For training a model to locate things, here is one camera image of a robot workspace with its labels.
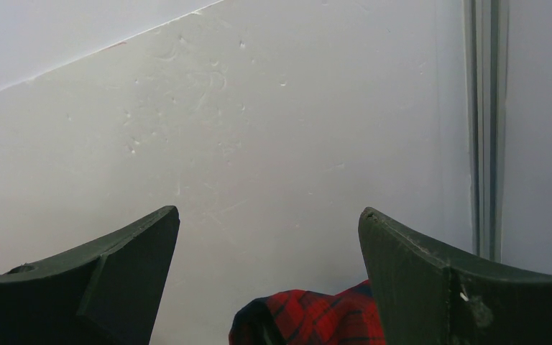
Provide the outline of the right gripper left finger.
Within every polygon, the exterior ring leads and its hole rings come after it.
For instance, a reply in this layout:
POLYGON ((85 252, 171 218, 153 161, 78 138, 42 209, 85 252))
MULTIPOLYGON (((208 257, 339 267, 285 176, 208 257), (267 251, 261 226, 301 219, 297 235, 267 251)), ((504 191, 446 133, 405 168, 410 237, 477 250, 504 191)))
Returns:
POLYGON ((179 228, 165 206, 0 275, 0 344, 148 344, 179 228))

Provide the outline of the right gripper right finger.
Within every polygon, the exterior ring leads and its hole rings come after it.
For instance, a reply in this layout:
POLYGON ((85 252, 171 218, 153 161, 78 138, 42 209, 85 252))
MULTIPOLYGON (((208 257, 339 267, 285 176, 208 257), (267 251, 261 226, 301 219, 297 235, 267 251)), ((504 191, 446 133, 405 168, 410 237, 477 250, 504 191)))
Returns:
POLYGON ((483 259, 370 207, 358 234, 388 344, 552 344, 552 275, 483 259))

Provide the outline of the red black plaid dress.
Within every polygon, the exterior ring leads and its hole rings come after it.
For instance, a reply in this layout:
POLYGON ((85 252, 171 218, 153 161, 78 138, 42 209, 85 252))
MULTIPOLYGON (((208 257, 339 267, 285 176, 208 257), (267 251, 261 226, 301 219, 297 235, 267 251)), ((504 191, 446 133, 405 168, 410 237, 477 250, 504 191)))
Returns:
POLYGON ((256 298, 234 316, 229 343, 380 345, 386 341, 365 280, 335 295, 288 290, 256 298))

